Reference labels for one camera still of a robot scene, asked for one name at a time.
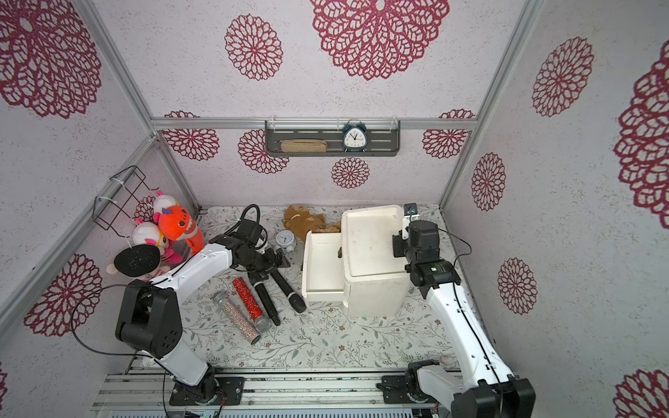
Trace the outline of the white plastic drawer cabinet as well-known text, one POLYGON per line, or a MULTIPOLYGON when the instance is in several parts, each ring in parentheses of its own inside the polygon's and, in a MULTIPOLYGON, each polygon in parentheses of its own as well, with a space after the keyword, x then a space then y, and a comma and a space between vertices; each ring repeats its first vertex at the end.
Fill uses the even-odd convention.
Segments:
POLYGON ((394 317, 412 284, 406 258, 394 256, 393 237, 402 231, 398 205, 348 210, 341 218, 343 312, 351 318, 394 317))

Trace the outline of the horizontal aluminium wall rail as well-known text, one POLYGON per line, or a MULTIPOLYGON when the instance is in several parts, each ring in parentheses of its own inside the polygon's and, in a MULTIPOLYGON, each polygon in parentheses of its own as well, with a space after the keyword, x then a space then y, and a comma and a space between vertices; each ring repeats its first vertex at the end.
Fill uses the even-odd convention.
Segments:
POLYGON ((269 127, 276 130, 317 131, 339 130, 346 124, 362 123, 371 130, 465 130, 473 131, 477 125, 476 118, 151 118, 155 130, 178 129, 218 129, 242 130, 269 127))

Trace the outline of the rainbow rhinestone microphone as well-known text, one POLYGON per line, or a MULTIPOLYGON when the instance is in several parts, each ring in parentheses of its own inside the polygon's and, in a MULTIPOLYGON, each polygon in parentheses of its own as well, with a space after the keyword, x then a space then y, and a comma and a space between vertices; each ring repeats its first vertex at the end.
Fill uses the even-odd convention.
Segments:
POLYGON ((246 319, 237 306, 235 306, 225 291, 217 292, 213 296, 213 301, 223 309, 226 316, 233 322, 233 325, 240 330, 241 334, 251 345, 255 345, 261 339, 261 334, 256 330, 254 325, 246 319))

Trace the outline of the tan pouch on shelf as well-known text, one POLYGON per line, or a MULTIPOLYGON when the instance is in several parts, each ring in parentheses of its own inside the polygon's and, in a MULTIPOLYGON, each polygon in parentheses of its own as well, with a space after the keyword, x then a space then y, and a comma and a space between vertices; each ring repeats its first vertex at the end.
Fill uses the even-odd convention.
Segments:
POLYGON ((327 153, 328 143, 319 139, 288 139, 280 143, 280 150, 297 154, 327 153))

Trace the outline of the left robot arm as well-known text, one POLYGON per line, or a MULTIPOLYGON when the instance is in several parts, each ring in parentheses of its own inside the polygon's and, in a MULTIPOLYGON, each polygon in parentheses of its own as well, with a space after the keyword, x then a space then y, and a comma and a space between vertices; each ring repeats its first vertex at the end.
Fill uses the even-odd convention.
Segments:
POLYGON ((289 266, 281 251, 258 249, 256 242, 244 226, 215 236, 198 254, 164 275, 132 281, 124 292, 116 338, 152 357, 180 384, 200 386, 212 368, 184 341, 180 305, 215 275, 232 268, 271 273, 289 266))

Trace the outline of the black haired doll plush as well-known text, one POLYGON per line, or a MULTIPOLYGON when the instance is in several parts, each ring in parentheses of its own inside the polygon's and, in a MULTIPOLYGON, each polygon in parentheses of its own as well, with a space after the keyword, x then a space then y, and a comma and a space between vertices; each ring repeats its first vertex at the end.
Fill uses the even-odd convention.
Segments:
POLYGON ((106 267, 108 274, 121 273, 138 280, 151 280, 170 270, 170 266, 161 260, 160 249, 149 244, 124 249, 106 267))

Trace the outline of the small white alarm clock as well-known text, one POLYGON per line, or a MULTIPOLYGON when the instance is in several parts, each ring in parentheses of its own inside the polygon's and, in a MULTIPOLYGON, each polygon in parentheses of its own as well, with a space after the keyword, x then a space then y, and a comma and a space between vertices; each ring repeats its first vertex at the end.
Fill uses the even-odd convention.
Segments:
POLYGON ((284 252, 293 252, 296 247, 296 237, 289 230, 282 230, 275 236, 275 242, 284 252))

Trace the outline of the red glitter microphone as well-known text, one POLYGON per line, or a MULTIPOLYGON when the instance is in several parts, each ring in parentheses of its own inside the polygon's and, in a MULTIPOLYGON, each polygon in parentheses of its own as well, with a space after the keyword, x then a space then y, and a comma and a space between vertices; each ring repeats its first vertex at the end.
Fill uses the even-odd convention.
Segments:
POLYGON ((268 332, 272 322, 262 311, 245 280, 243 280, 241 277, 236 278, 233 280, 233 286, 238 296, 240 297, 242 304, 247 310, 247 313, 249 314, 255 329, 260 334, 268 332))

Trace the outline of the aluminium corner frame post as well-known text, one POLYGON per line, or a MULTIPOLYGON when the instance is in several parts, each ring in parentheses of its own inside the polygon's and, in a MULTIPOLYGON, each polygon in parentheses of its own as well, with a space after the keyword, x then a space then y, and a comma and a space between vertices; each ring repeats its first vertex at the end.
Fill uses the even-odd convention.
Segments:
POLYGON ((477 113, 476 125, 468 139, 465 141, 460 156, 456 162, 454 172, 449 178, 449 182, 444 190, 439 205, 440 214, 442 215, 445 214, 456 196, 459 184, 465 176, 468 165, 470 165, 470 160, 477 150, 485 130, 491 122, 503 92, 512 78, 513 72, 522 57, 524 49, 538 23, 538 19, 542 15, 544 7, 545 1, 528 0, 524 2, 517 24, 512 31, 512 35, 510 36, 505 51, 498 64, 498 68, 496 69, 488 91, 486 92, 484 102, 477 113))

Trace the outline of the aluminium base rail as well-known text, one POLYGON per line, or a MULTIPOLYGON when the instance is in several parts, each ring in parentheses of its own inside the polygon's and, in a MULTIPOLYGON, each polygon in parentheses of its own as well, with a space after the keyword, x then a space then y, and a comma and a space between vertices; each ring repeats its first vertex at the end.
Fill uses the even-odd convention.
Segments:
POLYGON ((531 416, 536 393, 528 380, 484 372, 465 381, 435 363, 309 373, 228 369, 216 374, 209 401, 155 372, 117 374, 106 377, 92 411, 99 417, 531 416))

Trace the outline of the black microphone long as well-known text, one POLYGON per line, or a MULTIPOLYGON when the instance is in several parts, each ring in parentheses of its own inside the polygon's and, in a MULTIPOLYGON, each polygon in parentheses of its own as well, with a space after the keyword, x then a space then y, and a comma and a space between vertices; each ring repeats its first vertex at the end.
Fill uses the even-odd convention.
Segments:
POLYGON ((275 324, 276 327, 280 326, 280 316, 278 314, 278 311, 275 307, 274 302, 272 301, 272 298, 268 292, 268 290, 265 287, 264 284, 264 279, 262 279, 259 276, 250 276, 249 277, 250 283, 252 287, 254 288, 256 294, 259 296, 261 300, 261 304, 263 308, 265 308, 265 311, 270 318, 270 320, 275 324))

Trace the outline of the pink white plush doll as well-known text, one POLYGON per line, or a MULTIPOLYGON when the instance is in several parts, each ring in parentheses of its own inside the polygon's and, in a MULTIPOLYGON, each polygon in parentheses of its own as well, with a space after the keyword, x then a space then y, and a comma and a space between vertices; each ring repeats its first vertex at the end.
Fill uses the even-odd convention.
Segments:
POLYGON ((147 244, 158 247, 161 262, 177 265, 183 257, 174 251, 174 242, 164 235, 159 227, 162 210, 177 205, 176 198, 171 195, 157 192, 155 195, 143 198, 134 212, 136 228, 132 232, 134 244, 147 244))

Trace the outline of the orange fish plush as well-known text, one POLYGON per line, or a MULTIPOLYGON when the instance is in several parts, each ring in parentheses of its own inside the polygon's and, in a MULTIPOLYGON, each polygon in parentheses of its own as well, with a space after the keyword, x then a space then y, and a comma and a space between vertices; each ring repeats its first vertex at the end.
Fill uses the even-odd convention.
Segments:
POLYGON ((154 213, 160 231, 170 241, 184 241, 193 254, 205 247, 205 240, 196 220, 181 206, 164 207, 154 213))

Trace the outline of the grey wall shelf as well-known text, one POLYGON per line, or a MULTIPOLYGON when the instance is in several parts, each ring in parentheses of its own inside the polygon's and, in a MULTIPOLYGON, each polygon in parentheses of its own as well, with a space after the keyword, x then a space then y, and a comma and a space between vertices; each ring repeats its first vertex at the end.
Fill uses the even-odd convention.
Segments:
POLYGON ((363 153, 343 151, 343 128, 339 130, 290 131, 265 127, 265 148, 272 157, 394 157, 401 146, 401 129, 371 130, 367 128, 369 144, 363 153), (327 153, 283 153, 280 143, 288 139, 319 139, 328 143, 327 153))

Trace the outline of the brown teddy bear plush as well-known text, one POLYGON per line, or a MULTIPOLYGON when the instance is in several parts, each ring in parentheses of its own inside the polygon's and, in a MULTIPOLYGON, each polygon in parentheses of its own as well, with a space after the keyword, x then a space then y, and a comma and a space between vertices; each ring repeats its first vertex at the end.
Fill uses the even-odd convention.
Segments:
POLYGON ((283 214, 283 226, 291 231, 302 242, 306 241, 311 233, 339 233, 341 226, 338 223, 327 223, 323 214, 312 214, 304 206, 292 205, 283 214))

